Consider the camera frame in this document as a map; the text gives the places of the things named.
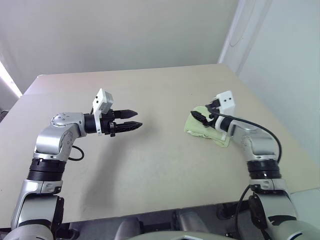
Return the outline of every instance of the table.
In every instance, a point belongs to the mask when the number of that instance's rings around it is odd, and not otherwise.
[[[41,75],[0,124],[0,228],[10,225],[38,133],[56,113],[88,113],[99,88],[112,93],[114,110],[138,112],[132,121],[143,126],[75,141],[85,157],[69,161],[63,174],[64,222],[237,201],[249,182],[241,151],[184,132],[190,110],[226,90],[236,116],[280,139],[289,190],[320,186],[319,168],[305,150],[224,64]]]

